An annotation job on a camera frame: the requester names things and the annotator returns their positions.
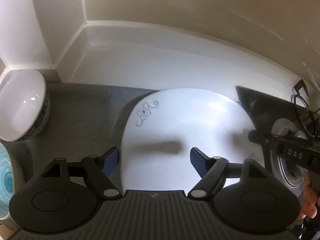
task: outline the white bowl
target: white bowl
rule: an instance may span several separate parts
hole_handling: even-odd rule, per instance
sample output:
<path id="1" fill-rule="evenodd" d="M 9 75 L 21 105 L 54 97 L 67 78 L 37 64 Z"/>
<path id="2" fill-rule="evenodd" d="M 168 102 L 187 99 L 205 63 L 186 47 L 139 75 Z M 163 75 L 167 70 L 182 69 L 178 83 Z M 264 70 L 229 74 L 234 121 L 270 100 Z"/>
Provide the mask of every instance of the white bowl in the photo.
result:
<path id="1" fill-rule="evenodd" d="M 34 137 L 50 112 L 43 76 L 36 70 L 14 75 L 0 91 L 0 138 L 17 141 Z"/>

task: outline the floral pattern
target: floral pattern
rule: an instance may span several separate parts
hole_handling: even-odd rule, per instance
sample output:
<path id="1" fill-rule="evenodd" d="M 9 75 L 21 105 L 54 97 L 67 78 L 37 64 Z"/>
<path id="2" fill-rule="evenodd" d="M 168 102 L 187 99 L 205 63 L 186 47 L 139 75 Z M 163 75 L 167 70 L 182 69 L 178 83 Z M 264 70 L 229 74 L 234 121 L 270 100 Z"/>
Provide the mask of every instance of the floral pattern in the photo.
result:
<path id="1" fill-rule="evenodd" d="M 261 164 L 262 163 L 262 159 L 260 156 L 255 156 L 254 153 L 251 153 L 249 156 L 250 159 L 255 160 L 257 163 Z"/>
<path id="2" fill-rule="evenodd" d="M 150 106 L 146 102 L 143 103 L 142 107 L 138 108 L 137 110 L 137 116 L 140 118 L 140 120 L 136 122 L 136 126 L 142 126 L 143 122 L 147 119 L 147 117 L 151 115 L 151 109 L 157 108 L 158 106 L 158 101 L 154 101 L 153 106 Z"/>
<path id="3" fill-rule="evenodd" d="M 42 129 L 45 127 L 50 113 L 50 98 L 48 93 L 45 95 L 44 103 L 42 106 L 42 109 L 40 111 L 40 114 L 38 115 L 36 122 L 33 124 L 33 126 L 28 130 L 28 132 L 20 138 L 18 141 L 23 141 L 25 139 L 29 139 L 32 137 L 37 136 Z"/>

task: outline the white plate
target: white plate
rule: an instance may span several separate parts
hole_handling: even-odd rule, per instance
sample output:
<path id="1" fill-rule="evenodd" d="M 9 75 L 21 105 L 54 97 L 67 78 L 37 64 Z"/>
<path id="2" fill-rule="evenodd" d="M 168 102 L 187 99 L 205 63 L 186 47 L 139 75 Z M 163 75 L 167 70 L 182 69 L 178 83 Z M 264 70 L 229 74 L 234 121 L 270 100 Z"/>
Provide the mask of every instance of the white plate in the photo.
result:
<path id="1" fill-rule="evenodd" d="M 36 121 L 44 103 L 46 85 L 36 70 L 22 71 L 0 91 L 0 138 L 16 141 Z"/>
<path id="2" fill-rule="evenodd" d="M 209 157 L 232 163 L 253 158 L 264 166 L 260 145 L 248 140 L 254 125 L 242 107 L 225 96 L 201 89 L 151 94 L 131 112 L 121 144 L 125 190 L 184 190 L 200 176 L 190 162 L 198 147 Z M 239 179 L 227 179 L 225 186 Z"/>

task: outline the white wall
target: white wall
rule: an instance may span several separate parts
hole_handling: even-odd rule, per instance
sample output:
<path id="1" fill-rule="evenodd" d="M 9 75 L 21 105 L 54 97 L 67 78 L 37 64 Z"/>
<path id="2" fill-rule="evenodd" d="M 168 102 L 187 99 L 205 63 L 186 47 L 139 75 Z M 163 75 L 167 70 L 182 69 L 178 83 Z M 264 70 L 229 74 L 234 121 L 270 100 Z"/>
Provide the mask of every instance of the white wall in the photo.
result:
<path id="1" fill-rule="evenodd" d="M 193 87 L 232 100 L 238 100 L 239 85 L 290 100 L 300 80 L 268 59 L 216 38 L 119 21 L 89 22 L 57 72 L 63 82 L 154 90 Z"/>
<path id="2" fill-rule="evenodd" d="M 33 0 L 45 44 L 56 62 L 65 44 L 84 22 L 81 0 Z"/>
<path id="3" fill-rule="evenodd" d="M 51 64 L 32 0 L 0 0 L 0 58 L 7 66 Z"/>
<path id="4" fill-rule="evenodd" d="M 319 71 L 320 0 L 85 0 L 88 20 L 179 27 L 252 50 L 310 81 Z"/>

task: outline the teal ceramic bowl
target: teal ceramic bowl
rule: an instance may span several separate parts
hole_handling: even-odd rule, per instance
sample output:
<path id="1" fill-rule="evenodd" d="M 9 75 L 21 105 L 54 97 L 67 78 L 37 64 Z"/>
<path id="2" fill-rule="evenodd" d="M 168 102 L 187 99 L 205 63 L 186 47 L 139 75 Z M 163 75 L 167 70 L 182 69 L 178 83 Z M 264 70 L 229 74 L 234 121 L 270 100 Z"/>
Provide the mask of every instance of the teal ceramic bowl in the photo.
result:
<path id="1" fill-rule="evenodd" d="M 20 165 L 0 143 L 0 220 L 10 217 L 10 199 L 23 184 L 24 178 Z"/>

